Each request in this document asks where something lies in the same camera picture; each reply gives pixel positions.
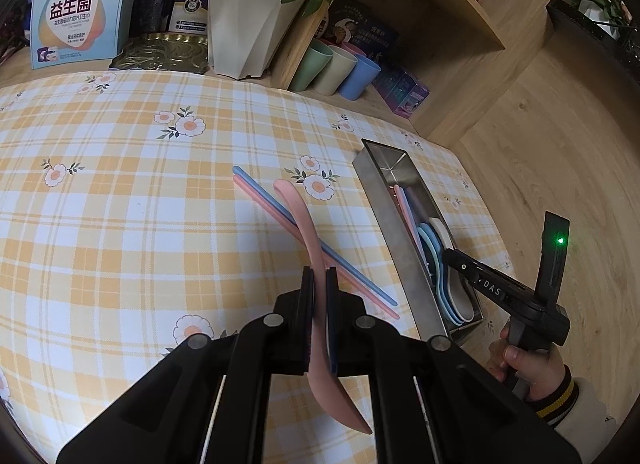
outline tablecloth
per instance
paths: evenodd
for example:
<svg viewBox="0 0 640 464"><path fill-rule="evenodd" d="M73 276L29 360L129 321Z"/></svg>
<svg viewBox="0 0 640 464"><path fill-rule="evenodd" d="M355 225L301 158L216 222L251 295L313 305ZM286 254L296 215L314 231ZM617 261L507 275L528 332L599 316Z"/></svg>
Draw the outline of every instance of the tablecloth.
<svg viewBox="0 0 640 464"><path fill-rule="evenodd" d="M456 156L384 121L185 73L0 91L0 400L47 461L189 334L228 335L299 287L304 249L234 187L235 164L271 192L296 183L320 237L396 298L396 328L417 336L351 165L361 138L407 150L458 247L511 273ZM505 319L483 306L465 345L478 360ZM366 379L344 382L371 422ZM276 376L264 461L369 463L374 440L324 415L305 378Z"/></svg>

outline pink spoon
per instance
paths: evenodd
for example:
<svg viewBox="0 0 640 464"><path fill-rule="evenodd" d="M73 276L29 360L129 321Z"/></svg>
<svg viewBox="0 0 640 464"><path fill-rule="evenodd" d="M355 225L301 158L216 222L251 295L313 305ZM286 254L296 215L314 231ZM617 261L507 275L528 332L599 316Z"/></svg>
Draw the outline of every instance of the pink spoon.
<svg viewBox="0 0 640 464"><path fill-rule="evenodd" d="M326 346L326 275L316 227L300 193L288 180L278 179L273 189L284 200L298 225L311 259L316 280L314 317L311 325L311 356L306 378L311 392L322 409L336 421L362 433L371 434L364 420L340 380L331 373Z"/></svg>

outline metal utensil holder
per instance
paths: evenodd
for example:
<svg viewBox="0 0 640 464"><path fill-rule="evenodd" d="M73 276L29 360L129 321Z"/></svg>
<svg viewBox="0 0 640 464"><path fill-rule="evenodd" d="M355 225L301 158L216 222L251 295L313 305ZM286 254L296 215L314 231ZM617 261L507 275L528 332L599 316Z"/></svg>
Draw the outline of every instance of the metal utensil holder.
<svg viewBox="0 0 640 464"><path fill-rule="evenodd" d="M362 142L364 148L356 155L353 167L391 253L420 338L425 340L440 334L450 336L456 343L463 342L483 319L478 296L466 280L460 277L462 286L471 299L474 317L461 326L455 326L443 317L436 302L431 278L389 188L398 184L411 190L419 204L419 209L413 211L420 221L428 222L429 218L439 218L449 230L442 213L406 151L367 139Z"/></svg>

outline box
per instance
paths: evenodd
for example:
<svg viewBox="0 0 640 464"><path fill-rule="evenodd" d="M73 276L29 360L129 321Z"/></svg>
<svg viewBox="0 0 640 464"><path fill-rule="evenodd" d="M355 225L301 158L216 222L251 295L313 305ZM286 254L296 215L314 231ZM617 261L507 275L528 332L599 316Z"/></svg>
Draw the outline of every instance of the box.
<svg viewBox="0 0 640 464"><path fill-rule="evenodd" d="M373 18L364 4L356 0L334 0L329 6L329 24L323 38L336 45L343 41L352 43L369 59L380 62L398 39L398 33Z"/></svg>
<svg viewBox="0 0 640 464"><path fill-rule="evenodd" d="M133 0L33 0L34 69L117 56L129 35Z"/></svg>
<svg viewBox="0 0 640 464"><path fill-rule="evenodd" d="M384 64L373 86L391 111L409 118L429 95L427 86L400 66Z"/></svg>
<svg viewBox="0 0 640 464"><path fill-rule="evenodd" d="M168 31L188 34L207 33L209 0L175 0Z"/></svg>

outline screw head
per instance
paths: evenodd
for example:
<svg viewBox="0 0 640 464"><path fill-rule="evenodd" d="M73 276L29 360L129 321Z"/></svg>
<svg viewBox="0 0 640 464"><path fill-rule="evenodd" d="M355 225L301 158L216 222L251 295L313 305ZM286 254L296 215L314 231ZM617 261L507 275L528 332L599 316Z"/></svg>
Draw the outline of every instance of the screw head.
<svg viewBox="0 0 640 464"><path fill-rule="evenodd" d="M267 327L279 327L284 322L284 318L280 314L267 314L262 320Z"/></svg>
<svg viewBox="0 0 640 464"><path fill-rule="evenodd" d="M205 347L208 341L209 336L206 334L194 334L187 339L187 345L190 349L198 350Z"/></svg>
<svg viewBox="0 0 640 464"><path fill-rule="evenodd" d="M451 348L451 340L444 336L434 336L431 338L431 347L438 352L446 352Z"/></svg>
<svg viewBox="0 0 640 464"><path fill-rule="evenodd" d="M361 329L370 329L376 324L376 319L373 316L360 316L356 318L356 325Z"/></svg>

